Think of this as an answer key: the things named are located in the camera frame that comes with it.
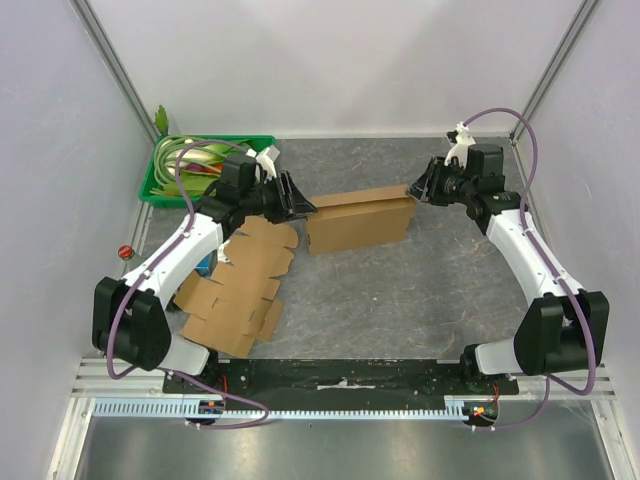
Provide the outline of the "small cardboard box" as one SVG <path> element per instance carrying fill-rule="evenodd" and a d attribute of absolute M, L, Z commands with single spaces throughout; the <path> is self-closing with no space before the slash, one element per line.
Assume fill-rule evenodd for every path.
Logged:
<path fill-rule="evenodd" d="M 284 304 L 277 297 L 298 246 L 296 230 L 249 217 L 224 246 L 227 260 L 208 278 L 190 274 L 174 299 L 189 315 L 183 336 L 211 350 L 246 358 L 270 341 Z"/>

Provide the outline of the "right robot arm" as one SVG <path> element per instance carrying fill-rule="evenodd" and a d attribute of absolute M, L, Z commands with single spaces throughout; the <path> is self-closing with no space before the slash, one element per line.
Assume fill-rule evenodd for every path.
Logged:
<path fill-rule="evenodd" d="M 434 156 L 411 185 L 414 199 L 433 206 L 461 204 L 506 260 L 528 304 L 513 337 L 470 345 L 458 368 L 467 392 L 483 392 L 494 375 L 547 375 L 586 370 L 589 393 L 600 364 L 609 302 L 589 292 L 560 264 L 538 233 L 522 197 L 505 188 L 504 153 L 492 144 L 454 146 Z"/>

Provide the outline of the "large cardboard box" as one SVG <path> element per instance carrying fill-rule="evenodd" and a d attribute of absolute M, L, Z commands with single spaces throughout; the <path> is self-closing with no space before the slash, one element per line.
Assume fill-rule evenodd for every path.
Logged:
<path fill-rule="evenodd" d="M 316 196 L 311 202 L 317 212 L 305 228 L 312 255 L 400 242 L 416 207 L 405 185 Z"/>

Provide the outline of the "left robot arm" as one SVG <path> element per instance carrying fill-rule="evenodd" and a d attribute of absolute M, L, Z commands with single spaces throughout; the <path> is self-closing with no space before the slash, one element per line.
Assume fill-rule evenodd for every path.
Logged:
<path fill-rule="evenodd" d="M 141 265 L 120 279 L 103 278 L 95 287 L 92 343 L 106 355 L 114 379 L 130 369 L 184 372 L 185 382 L 208 393 L 219 382 L 210 351 L 171 332 L 165 310 L 173 295 L 206 254 L 213 252 L 249 216 L 272 224 L 304 218 L 316 207 L 296 187 L 289 172 L 268 176 L 248 154 L 229 156 L 219 179 L 207 187 L 178 229 Z"/>

